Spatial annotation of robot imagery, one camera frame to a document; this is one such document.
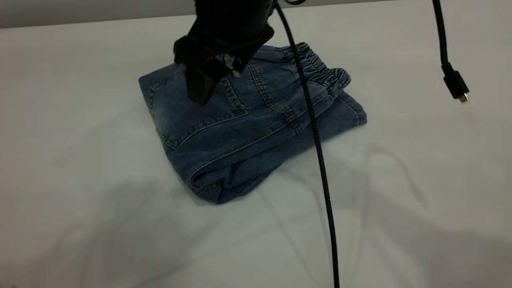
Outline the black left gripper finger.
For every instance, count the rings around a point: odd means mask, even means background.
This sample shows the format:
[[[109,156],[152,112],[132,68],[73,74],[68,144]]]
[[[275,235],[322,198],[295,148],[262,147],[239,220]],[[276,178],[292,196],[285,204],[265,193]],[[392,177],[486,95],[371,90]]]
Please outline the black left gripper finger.
[[[241,57],[231,54],[221,54],[218,55],[218,60],[221,64],[220,75],[222,77],[240,77],[245,69],[245,62]]]
[[[201,106],[206,105],[223,78],[223,64],[205,64],[199,68],[186,68],[187,97]]]

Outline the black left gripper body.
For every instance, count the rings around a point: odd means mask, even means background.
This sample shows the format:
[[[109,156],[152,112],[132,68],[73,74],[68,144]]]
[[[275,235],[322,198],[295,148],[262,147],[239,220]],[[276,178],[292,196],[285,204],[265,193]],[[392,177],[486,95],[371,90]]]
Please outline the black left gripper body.
[[[174,43],[174,62],[185,68],[203,67],[218,55],[243,58],[245,67],[254,53],[274,35],[268,24],[274,0],[196,0],[196,19]]]

